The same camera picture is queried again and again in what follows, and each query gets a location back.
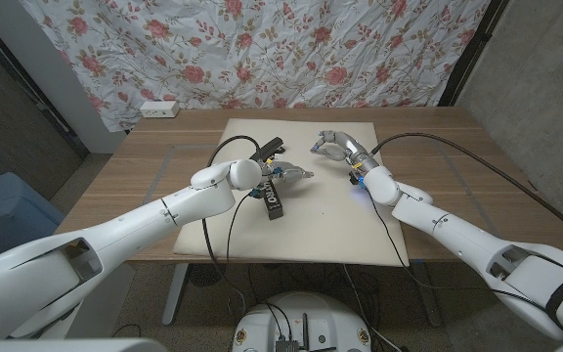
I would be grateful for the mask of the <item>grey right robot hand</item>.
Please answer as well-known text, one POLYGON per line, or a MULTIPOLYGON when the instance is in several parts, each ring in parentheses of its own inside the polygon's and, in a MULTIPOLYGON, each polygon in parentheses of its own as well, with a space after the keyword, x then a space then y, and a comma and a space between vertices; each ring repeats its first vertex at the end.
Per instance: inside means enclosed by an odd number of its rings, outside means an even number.
POLYGON ((333 130, 319 132, 320 139, 310 149, 312 154, 323 155, 331 160, 346 161, 353 169, 368 173, 379 163, 352 136, 333 130))

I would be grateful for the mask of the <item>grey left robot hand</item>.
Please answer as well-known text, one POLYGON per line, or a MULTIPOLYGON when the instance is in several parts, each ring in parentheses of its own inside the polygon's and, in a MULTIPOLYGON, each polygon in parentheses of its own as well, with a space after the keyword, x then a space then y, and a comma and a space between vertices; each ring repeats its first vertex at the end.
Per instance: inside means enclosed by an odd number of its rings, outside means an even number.
POLYGON ((301 179, 309 179, 314 176, 312 171, 303 169, 287 161, 266 160, 259 161, 262 177, 260 184, 264 184, 274 179, 282 179, 284 182, 292 183, 301 179))

